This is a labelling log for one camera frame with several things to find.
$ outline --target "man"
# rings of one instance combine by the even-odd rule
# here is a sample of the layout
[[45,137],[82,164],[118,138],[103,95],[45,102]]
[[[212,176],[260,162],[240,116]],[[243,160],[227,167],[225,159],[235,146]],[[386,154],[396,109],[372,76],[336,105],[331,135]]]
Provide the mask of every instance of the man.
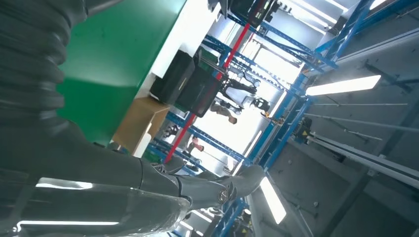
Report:
[[221,105],[216,104],[215,101],[212,103],[212,105],[211,105],[211,107],[210,107],[209,110],[211,112],[216,112],[218,115],[223,115],[223,116],[228,117],[228,121],[230,123],[232,123],[232,124],[236,124],[237,123],[237,118],[233,117],[231,115],[230,111],[227,108],[225,108],[225,107],[223,107]]

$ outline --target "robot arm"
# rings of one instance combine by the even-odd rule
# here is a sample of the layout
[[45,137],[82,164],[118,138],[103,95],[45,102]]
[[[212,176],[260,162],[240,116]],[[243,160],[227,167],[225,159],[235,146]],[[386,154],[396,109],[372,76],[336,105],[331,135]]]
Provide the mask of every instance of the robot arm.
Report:
[[145,160],[95,146],[57,115],[64,106],[55,91],[64,78],[58,65],[71,28],[117,2],[0,2],[0,236],[165,231],[189,209],[231,197],[221,182],[162,174]]

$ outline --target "fluorescent light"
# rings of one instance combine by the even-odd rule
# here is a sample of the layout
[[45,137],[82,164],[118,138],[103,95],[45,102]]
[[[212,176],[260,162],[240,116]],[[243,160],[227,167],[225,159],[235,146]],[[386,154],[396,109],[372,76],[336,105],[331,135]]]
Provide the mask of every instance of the fluorescent light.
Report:
[[21,225],[56,225],[56,226],[114,226],[119,222],[101,221],[19,221],[16,224],[17,232],[22,230]]
[[202,213],[200,213],[200,212],[198,212],[198,211],[196,211],[196,210],[193,210],[192,211],[195,215],[197,215],[197,216],[199,216],[199,217],[201,217],[202,219],[204,219],[204,220],[206,220],[206,221],[208,221],[208,222],[212,222],[212,220],[210,219],[210,218],[208,218],[208,217],[206,217],[206,216],[204,216]]
[[385,2],[386,0],[375,0],[374,2],[373,2],[373,4],[371,4],[371,6],[370,6],[370,10],[372,10],[372,9],[374,9],[374,8],[376,8],[376,7],[378,7],[379,5],[381,5],[381,3],[383,3],[383,2]]
[[317,8],[315,8],[312,5],[304,2],[303,0],[292,0],[292,1],[295,2],[295,3],[297,3],[297,4],[299,4],[299,5],[301,5],[302,7],[306,8],[306,9],[308,9],[308,10],[316,13],[317,15],[325,18],[326,20],[332,22],[333,24],[336,24],[337,23],[337,20],[335,20],[332,17],[326,15],[324,12],[318,10]]
[[325,85],[312,86],[307,88],[305,93],[307,95],[326,95],[358,90],[368,90],[372,89],[380,78],[381,76],[377,75],[366,78],[338,81]]
[[337,7],[339,7],[340,9],[342,9],[343,10],[343,12],[347,12],[348,11],[348,8],[346,8],[346,7],[344,7],[344,6],[342,6],[342,5],[340,5],[339,3],[337,3],[337,2],[335,2],[335,1],[333,1],[333,0],[326,0],[328,3],[331,3],[332,5],[334,5],[334,6],[337,6]]
[[310,12],[304,10],[303,8],[301,8],[300,6],[298,6],[297,4],[290,2],[289,0],[283,0],[282,1],[284,4],[289,5],[292,9],[293,9],[293,16],[302,21],[301,16],[304,17],[308,17],[311,18],[313,21],[316,21],[317,23],[319,23],[320,25],[322,25],[323,27],[328,27],[329,25],[322,21],[320,18],[318,18],[317,16],[311,14]]
[[233,174],[231,175],[231,176],[235,176],[236,174],[237,174],[237,172],[239,172],[239,170],[240,170],[240,168],[242,167],[242,165],[243,165],[243,162],[244,162],[245,160],[243,159],[243,160],[241,160],[238,164],[237,164],[237,166],[236,166],[236,168],[234,169],[234,171],[233,171]]
[[325,34],[326,34],[326,32],[324,32],[324,31],[320,30],[319,28],[317,28],[317,27],[315,27],[315,26],[313,26],[313,25],[311,25],[311,24],[308,24],[307,22],[305,22],[305,21],[303,21],[303,20],[300,20],[300,21],[302,21],[304,24],[306,24],[307,26],[311,27],[311,28],[312,28],[312,29],[314,29],[315,31],[318,31],[318,32],[322,33],[323,35],[325,35]]
[[260,182],[260,187],[262,188],[263,194],[265,195],[269,209],[271,209],[276,224],[279,224],[287,215],[284,206],[282,206],[281,201],[276,195],[276,192],[267,177],[262,179],[262,182]]
[[227,168],[228,170],[233,170],[234,168],[233,158],[231,157],[227,157]]
[[255,146],[257,140],[259,139],[260,135],[262,134],[262,131],[259,131],[256,135],[256,137],[253,139],[253,141],[250,144],[249,149],[246,151],[245,153],[245,157],[248,157],[248,155],[250,154],[250,151],[253,149],[253,147]]
[[276,111],[279,108],[279,105],[282,103],[282,101],[285,99],[285,96],[287,95],[287,93],[284,91],[284,93],[282,93],[281,97],[279,97],[278,102],[276,103],[276,105],[274,106],[274,108],[272,109],[272,114],[276,113]]
[[187,228],[187,229],[189,229],[189,230],[193,230],[193,229],[194,229],[192,226],[188,225],[188,223],[186,223],[186,222],[184,222],[184,221],[181,221],[181,222],[180,222],[180,224],[181,224],[183,227],[185,227],[185,228]]

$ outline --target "green surface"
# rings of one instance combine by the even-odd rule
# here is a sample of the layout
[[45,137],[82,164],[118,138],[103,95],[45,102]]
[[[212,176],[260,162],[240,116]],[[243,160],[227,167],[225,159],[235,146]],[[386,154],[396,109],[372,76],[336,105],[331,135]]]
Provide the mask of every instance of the green surface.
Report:
[[73,29],[59,114],[89,141],[111,140],[185,2],[125,0]]

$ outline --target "red pipe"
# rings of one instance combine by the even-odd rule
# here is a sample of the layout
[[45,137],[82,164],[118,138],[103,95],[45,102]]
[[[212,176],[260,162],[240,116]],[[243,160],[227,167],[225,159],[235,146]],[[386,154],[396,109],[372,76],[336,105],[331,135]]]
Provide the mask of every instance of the red pipe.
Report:
[[[231,61],[233,60],[234,54],[236,54],[237,50],[239,49],[240,44],[243,41],[243,38],[246,35],[246,32],[249,30],[250,28],[250,24],[247,23],[242,31],[242,33],[240,34],[239,38],[237,39],[236,43],[233,46],[233,49],[230,52],[230,55],[228,55],[227,60],[224,63],[224,68],[228,68],[228,66],[230,65]],[[217,80],[221,80],[222,74],[218,73],[217,75]],[[171,150],[168,153],[168,156],[166,156],[165,159],[165,163],[169,162],[171,160],[171,157],[173,156],[174,151],[176,150],[176,147],[179,146],[180,140],[182,140],[183,136],[185,135],[186,131],[188,130],[188,128],[192,125],[192,122],[194,121],[196,115],[192,114],[192,116],[189,118],[189,120],[186,122],[184,128],[182,129],[182,131],[180,132],[179,136],[177,137],[176,141],[174,142],[173,146],[171,147]]]

